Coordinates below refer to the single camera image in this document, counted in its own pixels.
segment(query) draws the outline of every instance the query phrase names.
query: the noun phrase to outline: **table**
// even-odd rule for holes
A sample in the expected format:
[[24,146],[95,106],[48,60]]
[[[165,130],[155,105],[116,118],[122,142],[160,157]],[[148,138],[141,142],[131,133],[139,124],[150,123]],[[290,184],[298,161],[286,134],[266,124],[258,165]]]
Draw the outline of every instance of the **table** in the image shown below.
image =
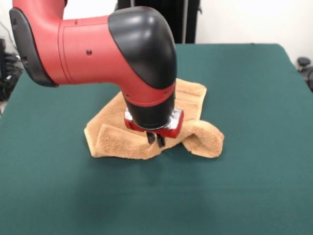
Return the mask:
[[0,234],[313,233],[313,97],[279,45],[177,45],[204,84],[217,159],[180,144],[148,161],[94,159],[84,127],[112,84],[45,88],[23,75],[0,119]]

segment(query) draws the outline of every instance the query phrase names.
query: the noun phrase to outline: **crumpled towel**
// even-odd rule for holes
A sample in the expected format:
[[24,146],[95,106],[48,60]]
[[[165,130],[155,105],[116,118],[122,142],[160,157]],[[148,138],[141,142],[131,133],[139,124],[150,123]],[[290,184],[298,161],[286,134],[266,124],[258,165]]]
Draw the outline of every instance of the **crumpled towel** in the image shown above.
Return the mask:
[[126,103],[119,92],[93,119],[84,132],[93,157],[150,159],[182,143],[192,154],[215,158],[223,148],[224,135],[217,127],[200,120],[206,87],[177,79],[175,107],[184,110],[184,122],[176,139],[165,138],[165,147],[148,143],[146,133],[129,130],[124,124]]

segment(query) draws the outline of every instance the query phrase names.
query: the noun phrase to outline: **screw hole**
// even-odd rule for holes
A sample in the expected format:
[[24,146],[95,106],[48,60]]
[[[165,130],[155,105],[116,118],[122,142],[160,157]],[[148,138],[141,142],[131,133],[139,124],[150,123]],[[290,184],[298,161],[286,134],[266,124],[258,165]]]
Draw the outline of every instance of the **screw hole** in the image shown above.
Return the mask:
[[13,27],[13,29],[16,29],[17,26],[18,26],[17,20],[16,20],[16,19],[13,19],[13,21],[12,21],[12,27]]
[[27,59],[27,57],[26,56],[23,56],[22,58],[21,58],[21,62],[24,64],[24,66],[28,66],[28,59]]

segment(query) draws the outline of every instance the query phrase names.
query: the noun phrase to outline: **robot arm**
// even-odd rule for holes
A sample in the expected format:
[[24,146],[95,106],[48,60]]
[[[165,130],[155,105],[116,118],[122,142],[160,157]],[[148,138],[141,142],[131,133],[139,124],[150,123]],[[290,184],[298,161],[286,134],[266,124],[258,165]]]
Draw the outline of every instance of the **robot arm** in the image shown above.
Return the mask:
[[10,19],[22,63],[39,85],[114,83],[125,124],[176,138],[183,111],[174,108],[177,62],[171,30],[156,10],[133,7],[109,16],[63,20],[66,0],[13,0]]

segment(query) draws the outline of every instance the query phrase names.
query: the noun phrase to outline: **white wall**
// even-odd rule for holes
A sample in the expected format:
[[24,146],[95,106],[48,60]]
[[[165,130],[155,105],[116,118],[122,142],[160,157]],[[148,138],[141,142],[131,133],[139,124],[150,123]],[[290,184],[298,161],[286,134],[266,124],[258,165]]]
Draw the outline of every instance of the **white wall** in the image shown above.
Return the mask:
[[[0,20],[10,27],[12,0],[0,1]],[[68,0],[65,19],[107,15],[116,2]],[[196,43],[279,43],[292,62],[302,55],[313,60],[313,0],[201,0],[201,6]]]

